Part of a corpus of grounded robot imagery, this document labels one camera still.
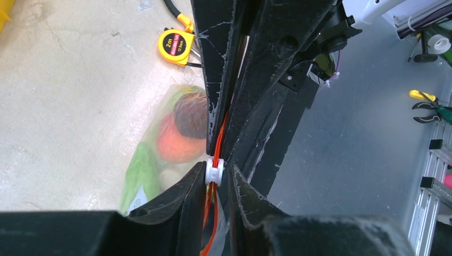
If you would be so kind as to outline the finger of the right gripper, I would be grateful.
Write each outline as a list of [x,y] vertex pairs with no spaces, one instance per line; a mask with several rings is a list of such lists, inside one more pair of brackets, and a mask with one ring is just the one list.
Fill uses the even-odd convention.
[[240,28],[247,1],[192,1],[207,94],[206,152],[212,156],[240,66]]

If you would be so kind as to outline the light green cucumber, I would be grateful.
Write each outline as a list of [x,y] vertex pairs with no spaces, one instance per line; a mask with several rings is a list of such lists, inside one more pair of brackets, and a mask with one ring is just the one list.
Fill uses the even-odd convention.
[[125,173],[119,210],[123,215],[160,194],[156,154],[145,142],[139,142]]

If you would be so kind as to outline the dark red plum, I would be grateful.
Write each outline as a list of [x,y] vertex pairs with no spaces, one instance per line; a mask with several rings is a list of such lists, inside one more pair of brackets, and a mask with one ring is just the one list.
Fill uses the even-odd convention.
[[184,94],[173,108],[174,123],[184,137],[206,139],[207,96],[204,92]]

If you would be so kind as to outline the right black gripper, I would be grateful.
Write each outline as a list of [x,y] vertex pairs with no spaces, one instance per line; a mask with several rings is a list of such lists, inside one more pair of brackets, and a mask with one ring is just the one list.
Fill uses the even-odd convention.
[[340,75],[341,51],[362,32],[353,27],[356,21],[346,14],[345,1],[242,3],[236,8],[222,81],[223,160],[237,152],[235,144],[248,118],[279,79],[295,92],[308,79],[329,88]]

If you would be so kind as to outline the white cauliflower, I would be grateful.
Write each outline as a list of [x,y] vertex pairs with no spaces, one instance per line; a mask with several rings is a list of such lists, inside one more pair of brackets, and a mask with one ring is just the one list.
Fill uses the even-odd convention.
[[159,185],[161,192],[166,191],[177,182],[179,182],[183,178],[183,174],[181,174],[176,168],[166,168],[162,170],[159,174]]

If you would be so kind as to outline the clear orange zip bag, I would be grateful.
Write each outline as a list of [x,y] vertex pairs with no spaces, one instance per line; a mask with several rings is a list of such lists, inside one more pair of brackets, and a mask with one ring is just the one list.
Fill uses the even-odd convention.
[[126,221],[111,255],[221,255],[226,238],[216,185],[204,173],[204,88],[177,85],[158,108],[127,167],[119,209]]

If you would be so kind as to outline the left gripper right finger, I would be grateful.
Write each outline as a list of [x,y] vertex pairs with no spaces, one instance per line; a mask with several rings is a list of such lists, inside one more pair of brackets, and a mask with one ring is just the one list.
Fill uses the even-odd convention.
[[267,226],[288,214],[251,186],[236,164],[228,172],[232,255],[274,255]]

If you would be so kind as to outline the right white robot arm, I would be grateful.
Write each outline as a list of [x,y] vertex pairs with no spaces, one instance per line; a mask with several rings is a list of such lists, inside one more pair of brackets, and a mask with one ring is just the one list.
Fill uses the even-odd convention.
[[233,151],[272,86],[343,49],[398,1],[192,1],[208,102],[206,153]]

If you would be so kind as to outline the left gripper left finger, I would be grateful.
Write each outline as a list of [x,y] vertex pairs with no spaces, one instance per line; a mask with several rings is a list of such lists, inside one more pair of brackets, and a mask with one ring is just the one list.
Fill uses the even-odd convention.
[[196,163],[176,184],[133,210],[139,227],[127,232],[127,255],[199,255],[203,228],[206,162]]

